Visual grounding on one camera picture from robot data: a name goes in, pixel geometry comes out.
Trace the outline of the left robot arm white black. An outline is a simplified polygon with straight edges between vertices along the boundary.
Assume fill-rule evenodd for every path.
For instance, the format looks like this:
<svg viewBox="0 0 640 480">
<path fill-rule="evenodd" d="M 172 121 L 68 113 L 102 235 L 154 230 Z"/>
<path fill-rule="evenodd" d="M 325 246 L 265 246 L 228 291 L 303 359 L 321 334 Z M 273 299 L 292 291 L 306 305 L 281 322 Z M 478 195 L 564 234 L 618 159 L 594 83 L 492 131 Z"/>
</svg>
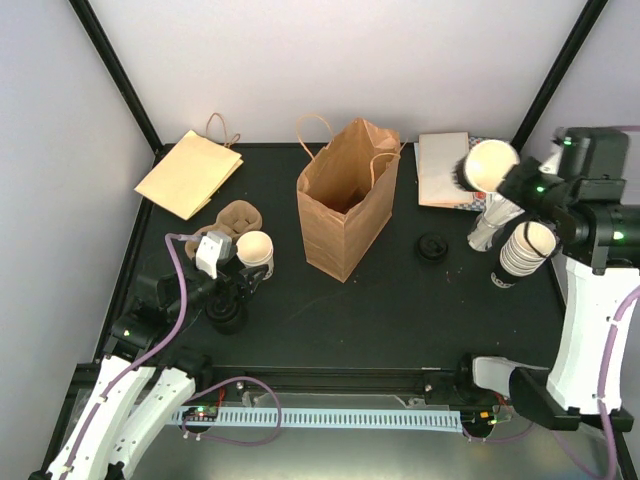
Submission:
<svg viewBox="0 0 640 480">
<path fill-rule="evenodd" d="M 186 350 L 166 364 L 158 346 L 180 330 L 189 307 L 203 308 L 221 333 L 238 332 L 265 266 L 212 279 L 199 272 L 141 274 L 134 296 L 113 323 L 90 397 L 55 459 L 33 479 L 129 479 L 171 415 L 189 398 L 207 397 L 215 376 L 208 358 Z"/>
</svg>

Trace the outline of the brown kraft paper bag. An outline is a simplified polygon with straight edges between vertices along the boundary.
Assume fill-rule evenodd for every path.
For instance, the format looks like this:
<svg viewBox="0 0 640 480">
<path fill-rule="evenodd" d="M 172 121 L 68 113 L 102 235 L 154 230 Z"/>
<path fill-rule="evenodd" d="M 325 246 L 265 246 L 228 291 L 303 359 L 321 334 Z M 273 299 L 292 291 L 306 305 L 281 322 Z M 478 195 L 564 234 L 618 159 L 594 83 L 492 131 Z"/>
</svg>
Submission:
<svg viewBox="0 0 640 480">
<path fill-rule="evenodd" d="M 296 182 L 306 260 L 344 283 L 392 217 L 400 134 L 356 118 L 317 153 Z"/>
</svg>

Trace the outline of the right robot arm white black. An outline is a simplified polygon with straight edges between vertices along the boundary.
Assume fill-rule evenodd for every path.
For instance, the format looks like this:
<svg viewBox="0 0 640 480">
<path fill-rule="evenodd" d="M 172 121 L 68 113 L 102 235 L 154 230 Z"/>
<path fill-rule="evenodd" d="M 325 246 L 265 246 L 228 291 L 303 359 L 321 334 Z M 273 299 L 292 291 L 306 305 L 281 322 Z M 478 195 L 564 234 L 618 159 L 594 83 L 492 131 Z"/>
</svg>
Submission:
<svg viewBox="0 0 640 480">
<path fill-rule="evenodd" d="M 620 387 L 639 298 L 639 209 L 622 201 L 629 145 L 627 133 L 616 127 L 568 127 L 555 132 L 544 161 L 521 158 L 509 143 L 489 139 L 455 164 L 454 184 L 486 197 L 467 238 L 472 249 L 489 250 L 508 222 L 528 215 L 500 250 L 491 275 L 495 286 L 512 287 L 556 253 L 564 255 L 567 275 L 553 367 L 468 354 L 454 379 L 463 402 L 497 393 L 550 430 L 574 431 L 583 423 L 632 429 Z"/>
</svg>

